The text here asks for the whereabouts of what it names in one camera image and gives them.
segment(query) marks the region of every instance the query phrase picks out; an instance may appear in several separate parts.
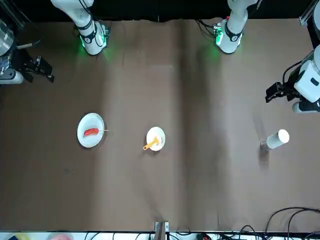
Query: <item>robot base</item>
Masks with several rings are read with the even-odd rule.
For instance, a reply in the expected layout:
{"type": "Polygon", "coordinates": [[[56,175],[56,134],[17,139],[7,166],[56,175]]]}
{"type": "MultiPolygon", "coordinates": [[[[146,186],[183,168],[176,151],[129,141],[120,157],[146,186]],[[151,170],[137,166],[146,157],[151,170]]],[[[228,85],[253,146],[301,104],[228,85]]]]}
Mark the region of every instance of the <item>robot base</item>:
{"type": "Polygon", "coordinates": [[[90,55],[99,54],[102,49],[108,46],[108,40],[110,35],[110,29],[99,22],[94,22],[96,25],[95,39],[92,39],[91,43],[87,43],[86,40],[82,41],[82,45],[86,52],[90,55]]]}
{"type": "Polygon", "coordinates": [[[236,41],[231,41],[229,36],[226,33],[226,24],[227,20],[224,19],[221,22],[221,29],[222,33],[220,33],[220,36],[217,36],[219,38],[215,41],[215,44],[226,54],[232,54],[234,51],[236,51],[237,47],[240,45],[240,41],[242,38],[241,36],[236,41]]]}

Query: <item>brown table surface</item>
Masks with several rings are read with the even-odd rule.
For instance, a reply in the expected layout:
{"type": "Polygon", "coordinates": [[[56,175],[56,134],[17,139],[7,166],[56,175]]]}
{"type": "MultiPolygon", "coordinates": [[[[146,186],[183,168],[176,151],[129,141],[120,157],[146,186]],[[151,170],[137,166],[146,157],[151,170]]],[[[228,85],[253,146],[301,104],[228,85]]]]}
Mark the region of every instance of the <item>brown table surface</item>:
{"type": "MultiPolygon", "coordinates": [[[[312,50],[297,19],[249,20],[231,55],[192,20],[113,22],[98,56],[73,24],[39,26],[45,39],[29,52],[53,66],[55,82],[0,88],[0,229],[151,231],[166,220],[171,230],[263,231],[278,209],[320,208],[320,114],[265,103],[312,50]],[[110,131],[84,149],[76,131],[89,112],[110,131]],[[153,126],[166,134],[157,154],[142,150],[153,126]],[[290,142],[260,159],[260,141],[279,129],[290,142]]],[[[269,229],[285,231],[289,216],[269,229]]],[[[302,213],[291,230],[319,230],[319,220],[302,213]]]]}

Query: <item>green led light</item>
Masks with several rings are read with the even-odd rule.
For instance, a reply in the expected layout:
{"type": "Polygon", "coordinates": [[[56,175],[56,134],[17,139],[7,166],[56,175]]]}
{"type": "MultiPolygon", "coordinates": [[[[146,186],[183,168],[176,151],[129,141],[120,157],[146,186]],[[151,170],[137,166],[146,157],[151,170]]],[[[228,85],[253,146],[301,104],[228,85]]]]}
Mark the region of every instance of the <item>green led light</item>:
{"type": "Polygon", "coordinates": [[[222,38],[224,37],[224,33],[220,32],[215,38],[215,44],[219,46],[221,44],[222,38]]]}
{"type": "Polygon", "coordinates": [[[86,47],[85,47],[85,43],[84,43],[84,41],[82,40],[82,37],[81,37],[81,36],[80,36],[80,39],[81,39],[81,42],[82,42],[82,47],[86,48],[86,47]]]}

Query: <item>white plate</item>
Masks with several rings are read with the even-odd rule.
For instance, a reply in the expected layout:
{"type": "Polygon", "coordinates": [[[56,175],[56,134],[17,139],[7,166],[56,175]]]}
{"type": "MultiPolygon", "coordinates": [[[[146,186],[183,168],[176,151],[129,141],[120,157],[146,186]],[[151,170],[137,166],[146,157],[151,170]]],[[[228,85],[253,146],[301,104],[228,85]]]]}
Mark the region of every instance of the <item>white plate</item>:
{"type": "Polygon", "coordinates": [[[96,146],[104,136],[103,131],[99,131],[97,135],[85,136],[85,131],[88,129],[105,130],[105,123],[102,117],[97,113],[88,113],[79,122],[76,135],[79,143],[85,148],[92,148],[96,146]]]}
{"type": "Polygon", "coordinates": [[[165,145],[166,135],[165,132],[158,126],[154,126],[148,131],[148,133],[146,134],[146,143],[151,143],[155,139],[155,137],[159,140],[159,144],[153,144],[150,149],[152,151],[159,151],[165,145]]]}

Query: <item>orange spoon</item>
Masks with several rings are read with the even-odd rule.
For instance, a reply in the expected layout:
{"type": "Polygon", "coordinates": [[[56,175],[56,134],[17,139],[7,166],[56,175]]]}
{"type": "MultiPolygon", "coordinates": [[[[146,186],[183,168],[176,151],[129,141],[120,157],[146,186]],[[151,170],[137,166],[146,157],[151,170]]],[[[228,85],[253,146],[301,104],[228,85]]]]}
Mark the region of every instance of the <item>orange spoon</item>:
{"type": "Polygon", "coordinates": [[[97,135],[99,132],[105,132],[109,130],[99,130],[98,128],[90,128],[88,130],[84,131],[84,136],[89,136],[89,135],[97,135]]]}
{"type": "Polygon", "coordinates": [[[143,150],[147,150],[148,148],[150,148],[153,144],[159,144],[159,140],[158,138],[155,136],[154,140],[152,142],[150,142],[149,144],[145,145],[143,147],[143,150]]]}

